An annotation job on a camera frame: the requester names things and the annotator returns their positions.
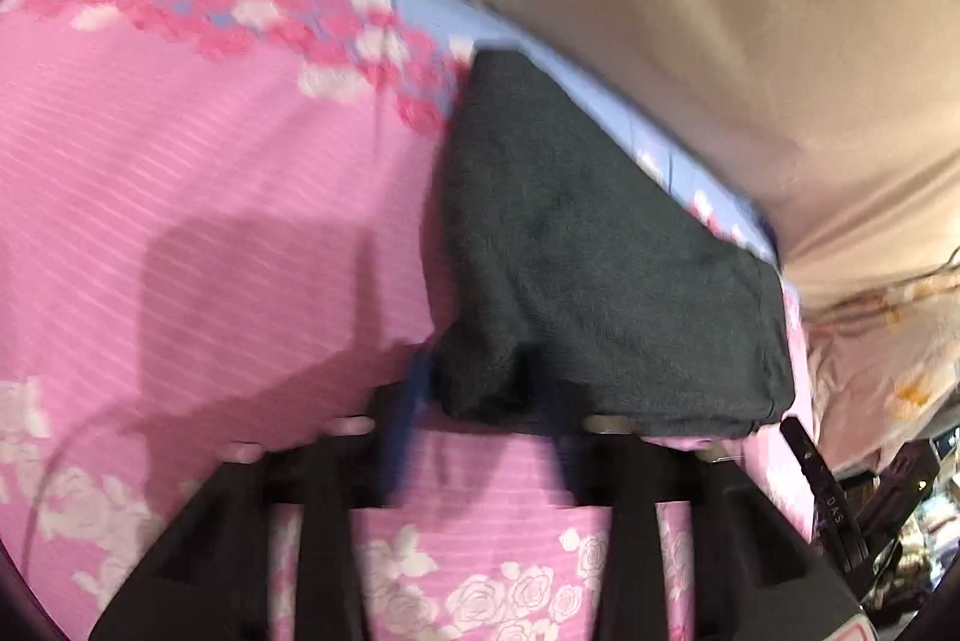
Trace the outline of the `pink floral bed sheet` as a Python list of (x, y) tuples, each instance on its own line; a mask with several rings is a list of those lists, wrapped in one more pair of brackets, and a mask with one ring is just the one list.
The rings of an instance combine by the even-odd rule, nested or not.
[(459, 0), (2, 0), (2, 540), (68, 638), (226, 446), (306, 441), (444, 326), (428, 186), (477, 46), (773, 256), (656, 124)]

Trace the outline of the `dark grey pants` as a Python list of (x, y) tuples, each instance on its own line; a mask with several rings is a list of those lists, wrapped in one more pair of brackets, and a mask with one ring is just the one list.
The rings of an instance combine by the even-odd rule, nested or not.
[(556, 389), (647, 436), (742, 438), (793, 405), (775, 267), (688, 214), (524, 54), (473, 59), (439, 200), (451, 417), (524, 426)]

